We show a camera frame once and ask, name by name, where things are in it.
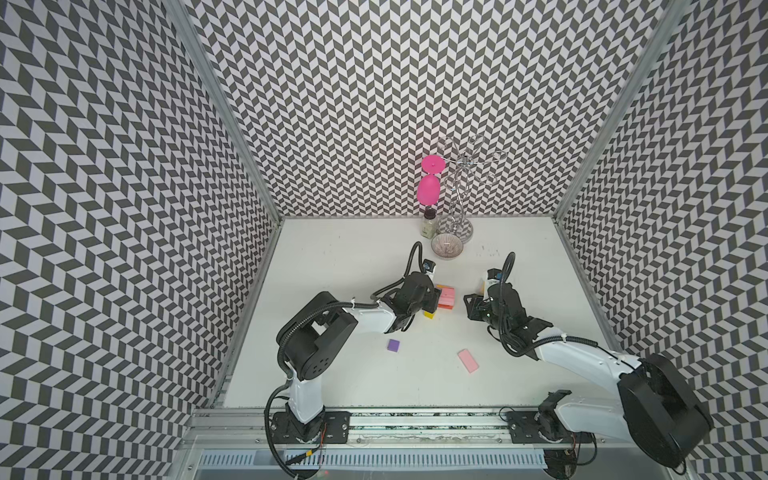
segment metal jewelry stand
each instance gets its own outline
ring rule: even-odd
[[[438,222],[438,233],[453,233],[462,243],[467,243],[472,239],[475,228],[472,222],[466,217],[466,186],[469,183],[469,170],[474,165],[497,164],[507,160],[506,151],[495,151],[488,160],[478,161],[475,159],[475,150],[482,143],[484,138],[475,135],[470,139],[468,146],[457,158],[451,158],[447,154],[451,141],[446,138],[440,139],[439,149],[442,151],[442,157],[446,162],[455,164],[453,171],[453,182],[451,187],[446,190],[451,192],[451,201],[448,213],[443,214]]]

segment white table surface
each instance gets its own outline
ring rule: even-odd
[[[326,406],[532,406],[557,389],[608,396],[559,366],[511,357],[488,335],[485,323],[466,317],[462,297],[479,291],[486,270],[502,268],[507,253],[515,251],[511,282],[528,314],[606,346],[550,218],[472,219],[474,237],[448,261],[438,260],[429,240],[419,235],[420,221],[287,220],[224,406],[264,406],[285,381],[276,363],[278,330],[323,290],[338,300],[367,301],[400,278],[417,240],[424,244],[424,257],[437,263],[435,283],[456,288],[455,308],[438,309],[434,319],[418,313],[407,332],[351,337],[323,373]],[[400,341],[397,353],[386,349],[389,339]],[[472,374],[457,357],[463,349],[479,364]]]

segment chevron patterned wall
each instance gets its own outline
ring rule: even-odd
[[[282,214],[405,215],[475,134],[469,212],[554,211],[666,0],[186,1]]]
[[[0,15],[0,478],[162,474],[273,226],[159,0]]]
[[[623,345],[708,400],[703,478],[768,478],[767,18],[691,4],[565,221]]]

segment pink eraser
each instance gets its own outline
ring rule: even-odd
[[[475,359],[472,358],[472,354],[467,349],[463,349],[461,352],[458,353],[458,357],[462,361],[465,367],[467,367],[467,372],[474,372],[480,366],[475,361]]]

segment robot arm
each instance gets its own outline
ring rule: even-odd
[[[706,404],[663,356],[612,352],[529,316],[505,282],[514,258],[510,253],[504,270],[488,271],[484,295],[464,297],[469,319],[486,322],[489,333],[497,330],[510,355],[554,363],[610,393],[609,399],[551,393],[539,406],[541,436],[557,442],[590,432],[633,441],[654,461],[677,467],[713,428]]]
[[[411,272],[417,248],[419,271]],[[321,292],[278,332],[276,341],[284,346],[283,366],[290,372],[288,406],[297,437],[309,441],[316,436],[323,420],[321,375],[352,334],[405,331],[418,311],[434,313],[437,309],[440,289],[432,283],[435,263],[422,260],[421,249],[420,242],[414,244],[405,275],[375,292],[372,299],[376,303],[341,303]]]

